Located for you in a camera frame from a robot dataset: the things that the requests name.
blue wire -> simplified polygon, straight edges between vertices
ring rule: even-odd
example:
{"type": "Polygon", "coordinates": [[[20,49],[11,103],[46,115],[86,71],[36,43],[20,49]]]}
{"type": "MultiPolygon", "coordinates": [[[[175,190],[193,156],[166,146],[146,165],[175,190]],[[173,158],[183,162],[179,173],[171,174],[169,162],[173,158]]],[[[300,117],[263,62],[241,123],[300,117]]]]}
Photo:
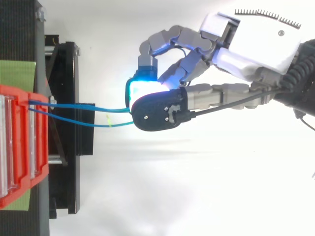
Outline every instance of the blue wire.
{"type": "Polygon", "coordinates": [[[112,125],[90,124],[90,123],[84,123],[84,122],[76,121],[76,120],[73,120],[73,119],[60,117],[60,116],[57,116],[57,115],[54,115],[54,114],[51,114],[51,113],[42,112],[42,111],[39,111],[39,110],[36,110],[36,109],[32,109],[32,108],[29,108],[29,111],[37,112],[37,113],[40,113],[40,114],[43,114],[43,115],[47,115],[47,116],[50,116],[50,117],[53,117],[53,118],[56,118],[56,119],[60,119],[60,120],[63,120],[63,121],[67,121],[67,122],[78,124],[78,125],[88,126],[88,127],[111,128],[111,127],[119,127],[119,126],[125,126],[125,125],[133,124],[133,122],[127,122],[127,123],[121,123],[121,124],[112,124],[112,125]]]}
{"type": "Polygon", "coordinates": [[[123,109],[106,109],[101,107],[95,107],[91,105],[83,105],[83,104],[50,104],[44,102],[37,102],[37,101],[29,101],[30,105],[37,105],[37,106],[47,106],[47,107],[57,107],[57,108],[71,108],[71,109],[79,109],[79,110],[86,110],[86,111],[97,111],[97,112],[108,112],[108,113],[129,113],[129,108],[123,109]]]}

metal bolt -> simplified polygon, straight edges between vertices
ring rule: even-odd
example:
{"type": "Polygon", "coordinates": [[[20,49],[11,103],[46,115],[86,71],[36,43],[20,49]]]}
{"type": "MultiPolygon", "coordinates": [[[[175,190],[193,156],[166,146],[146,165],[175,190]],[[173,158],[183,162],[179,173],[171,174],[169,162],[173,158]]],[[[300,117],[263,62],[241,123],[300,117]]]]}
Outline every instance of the metal bolt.
{"type": "Polygon", "coordinates": [[[284,31],[283,31],[283,30],[279,31],[279,32],[278,32],[278,35],[279,35],[279,36],[284,36],[284,31]]]}
{"type": "Polygon", "coordinates": [[[54,104],[54,105],[57,104],[57,101],[55,100],[55,97],[54,97],[54,96],[50,96],[50,97],[49,97],[49,103],[50,103],[50,104],[54,104]]]}
{"type": "Polygon", "coordinates": [[[45,22],[46,21],[46,9],[44,7],[40,7],[37,11],[36,11],[36,19],[38,19],[40,22],[45,22]]]}
{"type": "Polygon", "coordinates": [[[74,50],[74,54],[75,54],[77,57],[81,56],[81,49],[80,49],[80,48],[76,48],[76,49],[74,50]]]}

white wall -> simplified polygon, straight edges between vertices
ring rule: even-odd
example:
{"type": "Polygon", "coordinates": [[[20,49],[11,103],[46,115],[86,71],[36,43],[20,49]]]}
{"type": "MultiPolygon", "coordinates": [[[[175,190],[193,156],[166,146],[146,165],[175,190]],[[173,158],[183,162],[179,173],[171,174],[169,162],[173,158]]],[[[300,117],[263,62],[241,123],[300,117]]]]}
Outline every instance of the white wall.
{"type": "MultiPolygon", "coordinates": [[[[261,1],[303,23],[315,38],[313,9],[261,1]]],[[[46,33],[81,48],[80,102],[124,106],[140,43],[172,25],[198,30],[220,0],[41,0],[46,33]]],[[[182,56],[159,57],[159,73],[182,56]]],[[[214,69],[196,82],[238,83],[214,69]]],[[[111,116],[112,122],[131,117],[111,116]]],[[[97,123],[106,123],[97,114],[97,123]]],[[[134,126],[95,129],[94,156],[81,158],[81,210],[58,212],[52,236],[314,236],[315,133],[276,102],[226,110],[147,133],[134,126]]]]}

black cable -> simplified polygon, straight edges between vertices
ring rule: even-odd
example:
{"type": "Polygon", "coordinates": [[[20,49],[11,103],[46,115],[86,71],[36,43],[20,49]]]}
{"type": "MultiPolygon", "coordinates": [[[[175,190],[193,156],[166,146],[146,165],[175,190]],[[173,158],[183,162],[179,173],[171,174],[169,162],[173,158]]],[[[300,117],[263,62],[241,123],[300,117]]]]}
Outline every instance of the black cable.
{"type": "Polygon", "coordinates": [[[303,124],[305,124],[308,128],[312,129],[313,131],[315,131],[315,128],[313,128],[312,126],[310,126],[305,120],[303,120],[303,118],[300,118],[300,120],[303,122],[303,124]]]}
{"type": "Polygon", "coordinates": [[[210,109],[203,110],[203,111],[200,111],[200,112],[196,112],[194,114],[194,116],[205,115],[205,114],[208,114],[208,113],[221,111],[221,110],[224,110],[226,108],[239,106],[239,105],[242,105],[244,103],[253,101],[253,100],[257,99],[257,98],[261,98],[261,97],[268,96],[268,95],[271,95],[271,94],[276,94],[276,93],[279,93],[279,92],[285,92],[285,91],[280,90],[280,89],[276,89],[276,90],[261,92],[259,94],[256,94],[256,95],[253,95],[253,96],[241,99],[239,101],[231,102],[231,103],[228,103],[228,104],[225,104],[225,105],[221,105],[221,106],[218,106],[218,107],[214,107],[214,108],[210,108],[210,109]]]}
{"type": "Polygon", "coordinates": [[[186,52],[185,52],[185,50],[183,49],[182,46],[175,45],[174,48],[177,48],[177,49],[181,50],[184,53],[185,57],[187,56],[187,54],[186,54],[186,52]]]}

red plastic bin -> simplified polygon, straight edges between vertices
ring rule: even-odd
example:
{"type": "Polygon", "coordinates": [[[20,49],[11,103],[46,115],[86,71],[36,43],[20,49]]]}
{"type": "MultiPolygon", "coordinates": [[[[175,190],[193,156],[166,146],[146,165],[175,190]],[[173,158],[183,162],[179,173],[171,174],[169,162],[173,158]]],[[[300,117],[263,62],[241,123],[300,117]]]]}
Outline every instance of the red plastic bin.
{"type": "MultiPolygon", "coordinates": [[[[48,175],[48,118],[38,113],[32,115],[33,112],[29,111],[29,100],[47,103],[48,98],[40,94],[27,93],[15,87],[0,85],[0,99],[2,118],[5,113],[5,123],[1,124],[3,119],[0,119],[1,130],[4,131],[5,128],[5,133],[2,132],[2,136],[0,135],[0,139],[2,138],[0,140],[0,188],[4,186],[0,195],[0,209],[2,209],[48,175]],[[30,116],[36,117],[34,127],[36,173],[33,179],[30,172],[30,116]]],[[[36,106],[36,109],[48,112],[47,107],[36,106]]]]}

